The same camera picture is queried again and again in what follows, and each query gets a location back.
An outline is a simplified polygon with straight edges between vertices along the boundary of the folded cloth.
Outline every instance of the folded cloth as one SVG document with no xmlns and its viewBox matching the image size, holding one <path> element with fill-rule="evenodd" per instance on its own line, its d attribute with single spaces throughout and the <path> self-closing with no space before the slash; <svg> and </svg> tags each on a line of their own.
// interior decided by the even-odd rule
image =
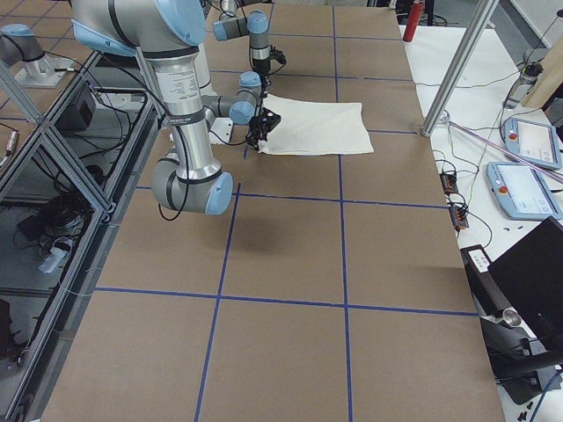
<svg viewBox="0 0 563 422">
<path fill-rule="evenodd" d="M 260 141 L 260 152 L 320 156 L 373 152 L 362 123 L 362 103 L 309 103 L 268 94 L 264 106 L 281 115 L 280 124 Z"/>
</svg>

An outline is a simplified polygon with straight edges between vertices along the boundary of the light blue joint cap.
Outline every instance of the light blue joint cap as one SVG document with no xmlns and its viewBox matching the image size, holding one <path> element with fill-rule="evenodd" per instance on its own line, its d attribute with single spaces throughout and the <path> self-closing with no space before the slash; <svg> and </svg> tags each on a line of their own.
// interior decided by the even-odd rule
<svg viewBox="0 0 563 422">
<path fill-rule="evenodd" d="M 248 15 L 246 26 L 250 33 L 265 33 L 268 27 L 266 14 L 263 11 L 251 12 L 251 14 Z"/>
<path fill-rule="evenodd" d="M 229 206 L 233 186 L 234 184 L 230 173 L 225 172 L 219 176 L 211 188 L 208 203 L 205 207 L 205 214 L 219 215 L 224 213 L 225 209 Z"/>
<path fill-rule="evenodd" d="M 237 101 L 229 109 L 229 117 L 235 125 L 246 125 L 254 115 L 254 105 L 248 101 Z"/>
<path fill-rule="evenodd" d="M 217 41 L 227 40 L 227 33 L 225 32 L 225 27 L 223 26 L 223 22 L 217 21 L 213 24 L 213 33 L 215 34 L 215 38 Z"/>
<path fill-rule="evenodd" d="M 0 29 L 3 35 L 12 35 L 14 37 L 33 37 L 33 31 L 29 26 L 24 24 L 11 24 L 3 26 Z"/>
<path fill-rule="evenodd" d="M 103 33 L 94 31 L 74 19 L 72 19 L 72 26 L 74 37 L 92 50 L 111 53 L 112 55 L 125 55 L 126 57 L 133 57 L 136 54 L 134 48 L 126 46 L 122 42 L 114 40 Z"/>
<path fill-rule="evenodd" d="M 188 46 L 205 40 L 205 17 L 199 0 L 155 0 L 163 21 Z"/>
<path fill-rule="evenodd" d="M 262 85 L 260 76 L 256 72 L 245 72 L 238 77 L 238 85 L 241 88 L 256 88 Z"/>
</svg>

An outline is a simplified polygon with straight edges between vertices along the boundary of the white label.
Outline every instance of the white label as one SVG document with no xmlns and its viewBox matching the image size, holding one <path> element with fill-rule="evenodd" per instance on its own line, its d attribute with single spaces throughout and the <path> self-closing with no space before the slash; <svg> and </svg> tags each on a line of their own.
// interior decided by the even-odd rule
<svg viewBox="0 0 563 422">
<path fill-rule="evenodd" d="M 530 168 L 524 165 L 502 165 L 500 168 L 516 211 L 523 214 L 553 214 L 549 200 Z"/>
<path fill-rule="evenodd" d="M 486 273 L 487 271 L 489 271 L 489 260 L 486 258 L 481 249 L 469 251 L 469 256 L 480 273 Z"/>
<path fill-rule="evenodd" d="M 553 163 L 552 138 L 548 127 L 519 121 L 518 139 L 522 156 Z"/>
<path fill-rule="evenodd" d="M 174 73 L 157 73 L 158 85 L 163 100 L 179 103 L 197 97 L 200 93 L 195 70 L 189 69 Z"/>
</svg>

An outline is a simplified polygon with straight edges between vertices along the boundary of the device screen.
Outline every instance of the device screen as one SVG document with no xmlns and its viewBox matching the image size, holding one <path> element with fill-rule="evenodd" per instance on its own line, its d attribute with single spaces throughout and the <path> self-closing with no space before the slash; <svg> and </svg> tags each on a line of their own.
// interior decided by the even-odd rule
<svg viewBox="0 0 563 422">
<path fill-rule="evenodd" d="M 554 163 L 551 132 L 548 127 L 518 121 L 520 155 Z"/>
<path fill-rule="evenodd" d="M 516 211 L 523 214 L 553 214 L 551 202 L 531 168 L 524 165 L 500 165 L 499 170 Z"/>
</svg>

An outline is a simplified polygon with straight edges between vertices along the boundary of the blue and white device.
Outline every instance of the blue and white device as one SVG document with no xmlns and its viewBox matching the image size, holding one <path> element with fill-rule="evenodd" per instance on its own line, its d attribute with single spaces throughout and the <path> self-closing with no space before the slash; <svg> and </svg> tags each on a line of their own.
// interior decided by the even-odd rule
<svg viewBox="0 0 563 422">
<path fill-rule="evenodd" d="M 511 220 L 543 221 L 563 212 L 542 175 L 519 163 L 489 163 L 486 175 L 495 198 Z"/>
<path fill-rule="evenodd" d="M 555 127 L 511 117 L 504 122 L 501 132 L 508 151 L 545 169 L 561 168 Z"/>
</svg>

